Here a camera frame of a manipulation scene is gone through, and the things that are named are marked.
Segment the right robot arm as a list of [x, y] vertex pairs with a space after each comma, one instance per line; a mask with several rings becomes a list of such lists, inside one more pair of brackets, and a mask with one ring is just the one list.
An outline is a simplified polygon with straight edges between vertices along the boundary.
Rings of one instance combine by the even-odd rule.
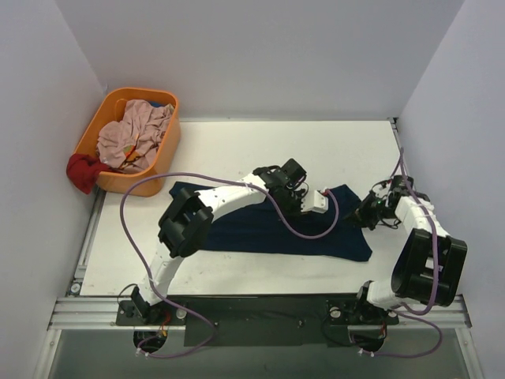
[[449, 306], [458, 289], [467, 254], [467, 244], [452, 237], [440, 224], [428, 195], [413, 190], [413, 178], [395, 175], [377, 182], [344, 222], [370, 231], [383, 225], [402, 227], [406, 242], [391, 277], [369, 280], [358, 292], [352, 313], [361, 323], [370, 323], [389, 311], [413, 304]]

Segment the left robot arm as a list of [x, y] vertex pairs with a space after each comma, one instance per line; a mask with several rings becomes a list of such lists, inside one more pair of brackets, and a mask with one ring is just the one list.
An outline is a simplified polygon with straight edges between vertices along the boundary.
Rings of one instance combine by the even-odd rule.
[[258, 167], [236, 182], [205, 190], [182, 188], [158, 226], [158, 245], [142, 284], [131, 295], [134, 316], [154, 325], [163, 310], [160, 302], [182, 260], [204, 248], [211, 225], [225, 215], [272, 197], [284, 216], [302, 213], [305, 191], [299, 187], [306, 171], [294, 159], [283, 166]]

